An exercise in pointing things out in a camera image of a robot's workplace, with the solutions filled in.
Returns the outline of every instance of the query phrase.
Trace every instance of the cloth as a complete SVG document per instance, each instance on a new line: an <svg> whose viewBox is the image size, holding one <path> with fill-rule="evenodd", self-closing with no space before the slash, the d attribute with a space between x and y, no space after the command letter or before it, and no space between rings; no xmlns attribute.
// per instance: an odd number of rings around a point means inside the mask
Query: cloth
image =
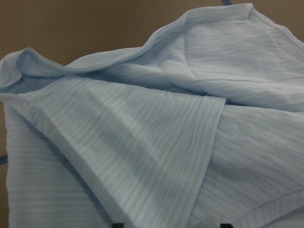
<svg viewBox="0 0 304 228"><path fill-rule="evenodd" d="M252 4L143 47L0 62L11 227L301 227L304 44Z"/></svg>

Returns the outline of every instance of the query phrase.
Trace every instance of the striped fabric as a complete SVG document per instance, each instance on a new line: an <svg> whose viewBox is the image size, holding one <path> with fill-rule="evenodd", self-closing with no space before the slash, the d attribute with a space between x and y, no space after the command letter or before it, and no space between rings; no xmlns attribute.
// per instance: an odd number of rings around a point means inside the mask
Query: striped fabric
<svg viewBox="0 0 304 228"><path fill-rule="evenodd" d="M252 4L143 47L0 62L14 227L303 226L304 44Z"/></svg>

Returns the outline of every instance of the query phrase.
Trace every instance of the fabric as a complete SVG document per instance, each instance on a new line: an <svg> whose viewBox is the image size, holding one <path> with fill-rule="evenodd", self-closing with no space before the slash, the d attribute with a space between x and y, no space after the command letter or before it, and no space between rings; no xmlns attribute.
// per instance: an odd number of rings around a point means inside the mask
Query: fabric
<svg viewBox="0 0 304 228"><path fill-rule="evenodd" d="M11 227L301 227L304 44L252 4L143 47L0 62Z"/></svg>

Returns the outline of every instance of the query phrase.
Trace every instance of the folded cloth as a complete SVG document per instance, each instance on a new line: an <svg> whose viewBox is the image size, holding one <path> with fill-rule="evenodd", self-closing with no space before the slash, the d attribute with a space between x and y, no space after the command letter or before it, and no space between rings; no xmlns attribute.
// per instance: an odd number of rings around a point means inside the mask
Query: folded cloth
<svg viewBox="0 0 304 228"><path fill-rule="evenodd" d="M300 227L303 95L304 44L252 4L67 66L11 53L10 226Z"/></svg>

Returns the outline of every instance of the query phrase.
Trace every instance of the brown surface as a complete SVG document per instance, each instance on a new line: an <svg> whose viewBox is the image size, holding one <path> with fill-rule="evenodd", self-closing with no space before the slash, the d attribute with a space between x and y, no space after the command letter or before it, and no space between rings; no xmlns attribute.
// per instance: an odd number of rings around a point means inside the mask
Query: brown surface
<svg viewBox="0 0 304 228"><path fill-rule="evenodd" d="M231 0L252 2L277 24L288 27L304 41L303 0ZM34 48L66 65L90 53L142 46L158 28L185 11L221 6L220 0L1 0L0 58ZM0 156L5 152L3 105L0 103ZM0 166L0 228L8 226L7 165Z"/></svg>

